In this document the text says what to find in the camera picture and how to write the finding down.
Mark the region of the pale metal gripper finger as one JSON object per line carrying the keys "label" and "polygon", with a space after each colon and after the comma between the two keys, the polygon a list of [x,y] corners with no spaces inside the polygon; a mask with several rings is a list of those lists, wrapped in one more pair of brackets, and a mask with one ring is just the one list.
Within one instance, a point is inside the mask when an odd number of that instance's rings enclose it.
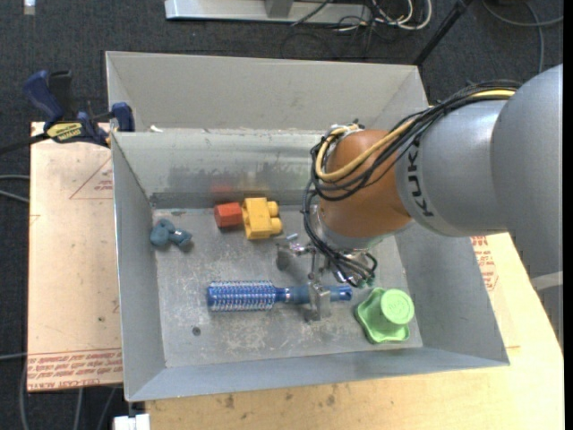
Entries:
{"label": "pale metal gripper finger", "polygon": [[309,248],[298,242],[276,243],[276,266],[280,271],[285,271],[296,257],[309,253]]}
{"label": "pale metal gripper finger", "polygon": [[307,322],[318,322],[330,317],[331,291],[319,281],[308,284],[309,307],[305,310],[304,319]]}

